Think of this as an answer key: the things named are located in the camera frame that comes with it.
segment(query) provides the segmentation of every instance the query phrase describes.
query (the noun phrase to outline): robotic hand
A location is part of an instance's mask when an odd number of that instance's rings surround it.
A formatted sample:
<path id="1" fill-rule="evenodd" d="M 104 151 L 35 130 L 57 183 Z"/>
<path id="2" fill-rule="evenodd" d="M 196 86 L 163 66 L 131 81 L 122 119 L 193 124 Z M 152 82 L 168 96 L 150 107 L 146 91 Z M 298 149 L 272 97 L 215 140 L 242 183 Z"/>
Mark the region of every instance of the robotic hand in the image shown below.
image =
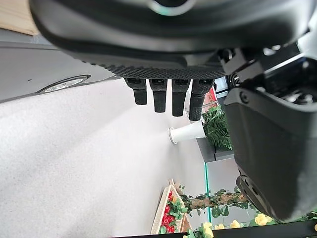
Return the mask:
<path id="1" fill-rule="evenodd" d="M 135 102 L 201 115 L 214 80 L 240 83 L 225 110 L 240 176 L 263 213 L 289 221 L 317 207 L 317 62 L 298 49 L 316 0 L 30 0 L 40 32 L 65 53 L 125 78 Z"/>

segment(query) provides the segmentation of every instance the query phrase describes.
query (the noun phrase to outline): yellow flower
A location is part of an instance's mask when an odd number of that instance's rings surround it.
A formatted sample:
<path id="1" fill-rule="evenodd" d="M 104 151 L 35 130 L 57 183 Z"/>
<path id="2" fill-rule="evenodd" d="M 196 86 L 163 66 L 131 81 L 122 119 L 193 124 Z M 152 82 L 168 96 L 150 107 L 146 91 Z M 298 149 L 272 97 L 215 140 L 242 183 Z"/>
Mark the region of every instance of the yellow flower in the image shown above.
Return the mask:
<path id="1" fill-rule="evenodd" d="M 215 225 L 214 229 L 215 230 L 223 230 L 224 229 L 223 223 L 220 223 L 218 226 Z"/>
<path id="2" fill-rule="evenodd" d="M 240 228 L 240 224 L 236 220 L 233 220 L 230 224 L 230 228 Z"/>
<path id="3" fill-rule="evenodd" d="M 271 221 L 272 221 L 272 218 L 264 214 L 258 214 L 258 216 L 255 218 L 255 222 L 259 226 L 265 226 L 268 222 L 271 222 Z"/>
<path id="4" fill-rule="evenodd" d="M 205 238 L 213 238 L 211 227 L 212 224 L 210 222 L 203 223 L 203 233 Z"/>
<path id="5" fill-rule="evenodd" d="M 205 222 L 205 223 L 203 223 L 203 228 L 211 228 L 212 227 L 212 223 L 210 223 L 210 222 Z"/>

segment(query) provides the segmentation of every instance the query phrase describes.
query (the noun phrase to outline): wooden planter box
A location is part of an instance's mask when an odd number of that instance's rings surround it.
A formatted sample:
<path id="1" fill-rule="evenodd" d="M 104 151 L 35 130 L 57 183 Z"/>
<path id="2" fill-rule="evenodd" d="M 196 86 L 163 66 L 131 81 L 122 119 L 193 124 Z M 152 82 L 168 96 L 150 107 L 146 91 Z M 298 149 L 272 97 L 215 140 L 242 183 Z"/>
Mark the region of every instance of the wooden planter box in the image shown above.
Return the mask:
<path id="1" fill-rule="evenodd" d="M 178 195 L 175 187 L 173 185 L 166 187 L 164 189 L 162 198 L 160 199 L 160 202 L 158 205 L 158 210 L 157 210 L 157 213 L 155 215 L 154 222 L 153 222 L 152 229 L 151 229 L 151 235 L 155 235 L 155 234 L 159 233 L 162 219 L 164 216 L 165 207 L 166 207 L 167 202 L 168 202 L 168 194 L 170 191 L 172 191 L 173 195 L 176 196 L 181 201 L 182 208 L 185 207 L 184 202 L 182 201 L 181 197 Z M 180 220 L 176 220 L 175 230 L 178 232 L 181 231 L 181 225 L 183 224 L 184 217 L 186 217 L 186 216 L 183 216 L 182 219 L 180 219 Z"/>

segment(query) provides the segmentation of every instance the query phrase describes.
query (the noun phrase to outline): red flower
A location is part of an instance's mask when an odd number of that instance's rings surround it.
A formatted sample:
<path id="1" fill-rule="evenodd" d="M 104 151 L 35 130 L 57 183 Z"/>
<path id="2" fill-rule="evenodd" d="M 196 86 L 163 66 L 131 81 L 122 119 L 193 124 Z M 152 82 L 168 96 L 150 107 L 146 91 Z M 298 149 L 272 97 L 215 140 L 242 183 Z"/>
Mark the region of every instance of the red flower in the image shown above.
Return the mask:
<path id="1" fill-rule="evenodd" d="M 171 227 L 170 226 L 165 226 L 165 227 L 166 227 L 167 233 L 171 233 L 171 231 L 172 231 Z"/>
<path id="2" fill-rule="evenodd" d="M 174 217 L 173 216 L 167 216 L 168 219 L 168 223 L 171 223 L 172 221 L 174 221 Z"/>
<path id="3" fill-rule="evenodd" d="M 167 213 L 169 213 L 170 212 L 170 207 L 167 205 L 166 207 L 165 207 L 165 214 L 167 214 Z"/>
<path id="4" fill-rule="evenodd" d="M 162 220 L 162 224 L 163 225 L 168 225 L 169 224 L 168 219 L 167 218 L 163 219 Z"/>

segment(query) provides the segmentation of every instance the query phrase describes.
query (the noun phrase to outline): green leaf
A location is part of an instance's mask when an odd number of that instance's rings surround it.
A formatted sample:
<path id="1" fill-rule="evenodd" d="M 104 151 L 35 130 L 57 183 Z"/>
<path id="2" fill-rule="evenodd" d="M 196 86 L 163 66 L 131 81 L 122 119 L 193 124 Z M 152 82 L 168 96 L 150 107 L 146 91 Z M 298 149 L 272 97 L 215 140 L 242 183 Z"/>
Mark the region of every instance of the green leaf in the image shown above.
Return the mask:
<path id="1" fill-rule="evenodd" d="M 177 216 L 178 216 L 178 213 L 170 212 L 170 215 L 172 215 L 172 216 L 174 216 L 174 217 L 177 217 Z"/>
<path id="2" fill-rule="evenodd" d="M 237 186 L 234 187 L 234 192 L 240 192 L 240 190 Z"/>
<path id="3" fill-rule="evenodd" d="M 187 238 L 195 238 L 194 232 L 191 229 L 188 230 Z"/>
<path id="4" fill-rule="evenodd" d="M 241 205 L 240 207 L 241 207 L 242 209 L 245 209 L 245 210 L 248 209 L 248 207 L 249 207 L 249 203 L 248 203 L 248 202 L 246 202 L 246 203 L 241 203 L 240 205 Z"/>
<path id="5" fill-rule="evenodd" d="M 249 227 L 258 227 L 258 224 L 256 224 L 255 220 L 251 220 L 249 223 Z"/>
<path id="6" fill-rule="evenodd" d="M 166 227 L 160 227 L 159 234 L 166 234 Z"/>
<path id="7" fill-rule="evenodd" d="M 219 209 L 219 207 L 213 207 L 211 210 L 211 214 L 213 217 L 219 217 L 221 214 L 221 210 Z"/>
<path id="8" fill-rule="evenodd" d="M 188 211 L 188 208 L 187 207 L 183 207 L 181 210 L 180 210 L 182 213 L 186 213 Z"/>
<path id="9" fill-rule="evenodd" d="M 249 207 L 253 210 L 256 210 L 256 207 L 252 203 L 249 204 Z"/>
<path id="10" fill-rule="evenodd" d="M 224 215 L 225 217 L 229 216 L 228 206 L 226 206 L 226 208 L 224 209 L 223 215 Z"/>

